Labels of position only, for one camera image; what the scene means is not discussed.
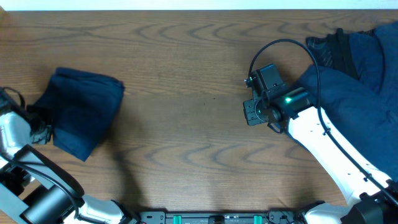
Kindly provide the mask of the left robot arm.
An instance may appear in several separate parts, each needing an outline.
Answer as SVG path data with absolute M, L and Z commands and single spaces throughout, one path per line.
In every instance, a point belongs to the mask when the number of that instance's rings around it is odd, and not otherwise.
M 34 148 L 52 137 L 52 120 L 1 88 L 1 210 L 17 223 L 139 223 L 114 200 L 85 194 L 65 170 Z

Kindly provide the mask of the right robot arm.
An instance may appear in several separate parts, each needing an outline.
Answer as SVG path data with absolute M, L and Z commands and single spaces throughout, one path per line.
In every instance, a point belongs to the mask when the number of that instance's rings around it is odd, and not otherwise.
M 327 171 L 347 205 L 313 203 L 281 223 L 397 223 L 397 183 L 365 159 L 335 128 L 306 89 L 291 90 L 275 65 L 250 72 L 253 98 L 243 103 L 247 124 L 266 123 L 306 148 Z

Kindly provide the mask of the navy blue shorts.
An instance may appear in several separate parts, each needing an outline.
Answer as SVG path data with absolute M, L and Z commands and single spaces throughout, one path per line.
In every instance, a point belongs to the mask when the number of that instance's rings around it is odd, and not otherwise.
M 53 144 L 86 161 L 105 137 L 123 96 L 123 83 L 113 77 L 58 67 L 33 108 L 53 121 Z

